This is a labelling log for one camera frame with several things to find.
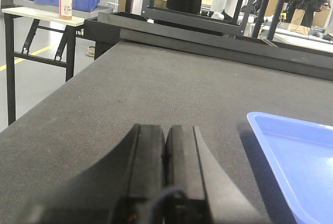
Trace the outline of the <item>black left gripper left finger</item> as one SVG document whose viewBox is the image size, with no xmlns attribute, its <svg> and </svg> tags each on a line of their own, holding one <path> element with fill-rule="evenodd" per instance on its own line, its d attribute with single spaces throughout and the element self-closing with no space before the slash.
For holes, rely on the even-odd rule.
<svg viewBox="0 0 333 224">
<path fill-rule="evenodd" d="M 163 189 L 163 157 L 162 128 L 135 124 L 101 160 L 31 197 L 15 222 L 130 222 L 136 205 Z"/>
</svg>

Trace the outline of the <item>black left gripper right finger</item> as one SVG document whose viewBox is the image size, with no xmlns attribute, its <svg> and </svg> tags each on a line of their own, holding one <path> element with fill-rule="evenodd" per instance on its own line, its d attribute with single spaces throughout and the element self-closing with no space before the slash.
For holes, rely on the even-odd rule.
<svg viewBox="0 0 333 224">
<path fill-rule="evenodd" d="M 199 128 L 172 126 L 165 159 L 166 184 L 182 188 L 188 198 L 169 200 L 166 223 L 270 223 L 220 166 Z"/>
</svg>

